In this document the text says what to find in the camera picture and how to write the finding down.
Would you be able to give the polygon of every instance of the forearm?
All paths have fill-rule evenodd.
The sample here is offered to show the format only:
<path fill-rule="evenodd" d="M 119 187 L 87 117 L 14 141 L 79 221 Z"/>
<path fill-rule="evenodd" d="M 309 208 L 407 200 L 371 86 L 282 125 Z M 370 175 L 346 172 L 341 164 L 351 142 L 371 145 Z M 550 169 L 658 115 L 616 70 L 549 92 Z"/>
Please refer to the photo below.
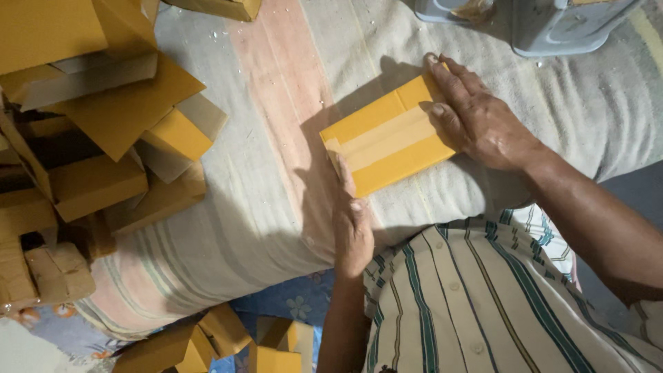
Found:
<path fill-rule="evenodd" d="M 650 222 L 543 145 L 522 176 L 566 242 L 617 297 L 626 304 L 663 299 L 663 236 Z"/>
<path fill-rule="evenodd" d="M 337 278 L 322 329 L 317 372 L 361 371 L 370 325 L 370 320 L 364 316 L 362 278 Z"/>

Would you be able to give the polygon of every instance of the man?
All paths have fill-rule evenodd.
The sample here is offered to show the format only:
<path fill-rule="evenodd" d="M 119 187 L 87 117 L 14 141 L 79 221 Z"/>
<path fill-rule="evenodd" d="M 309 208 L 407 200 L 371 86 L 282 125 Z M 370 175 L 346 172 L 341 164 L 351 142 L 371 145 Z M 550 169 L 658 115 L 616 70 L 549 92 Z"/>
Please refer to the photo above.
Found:
<path fill-rule="evenodd" d="M 371 261 L 370 211 L 346 167 L 318 373 L 663 372 L 661 233 L 537 140 L 475 73 L 445 56 L 427 65 L 448 101 L 432 109 L 446 133 L 527 184 L 636 327 L 603 324 L 518 226 L 436 224 Z"/>

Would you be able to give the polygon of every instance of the packing tape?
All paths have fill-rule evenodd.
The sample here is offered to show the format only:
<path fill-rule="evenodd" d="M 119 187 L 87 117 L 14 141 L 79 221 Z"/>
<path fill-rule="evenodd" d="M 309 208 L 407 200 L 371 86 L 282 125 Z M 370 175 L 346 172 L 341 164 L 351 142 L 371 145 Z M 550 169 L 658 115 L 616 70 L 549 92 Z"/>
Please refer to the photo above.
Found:
<path fill-rule="evenodd" d="M 355 172 L 421 140 L 438 135 L 441 130 L 440 124 L 417 105 L 345 143 L 339 143 L 335 137 L 329 139 L 325 141 L 325 147 L 330 155 L 342 155 L 350 171 Z M 335 157 L 332 156 L 331 161 L 338 172 Z"/>

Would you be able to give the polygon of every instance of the striped shirt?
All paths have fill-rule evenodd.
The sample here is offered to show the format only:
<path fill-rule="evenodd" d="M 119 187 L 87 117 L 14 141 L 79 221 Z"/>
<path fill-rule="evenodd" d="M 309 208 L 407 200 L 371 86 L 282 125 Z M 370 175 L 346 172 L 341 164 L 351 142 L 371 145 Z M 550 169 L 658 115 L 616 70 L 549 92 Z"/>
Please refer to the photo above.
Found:
<path fill-rule="evenodd" d="M 632 306 L 631 333 L 608 327 L 544 250 L 562 242 L 549 220 L 530 221 L 437 224 L 377 256 L 363 371 L 663 372 L 663 303 Z"/>

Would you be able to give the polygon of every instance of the blue floral cloth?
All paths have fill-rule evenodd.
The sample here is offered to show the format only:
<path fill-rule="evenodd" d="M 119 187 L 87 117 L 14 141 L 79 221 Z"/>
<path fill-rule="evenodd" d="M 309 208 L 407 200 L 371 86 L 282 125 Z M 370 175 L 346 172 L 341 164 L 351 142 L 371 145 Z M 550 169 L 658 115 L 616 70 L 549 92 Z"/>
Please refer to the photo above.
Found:
<path fill-rule="evenodd" d="M 230 301 L 240 320 L 253 338 L 258 316 L 286 317 L 313 325 L 313 372 L 318 363 L 322 324 L 329 309 L 334 282 L 332 269 L 297 277 L 258 293 Z M 213 361 L 210 373 L 248 373 L 249 348 L 235 356 Z"/>

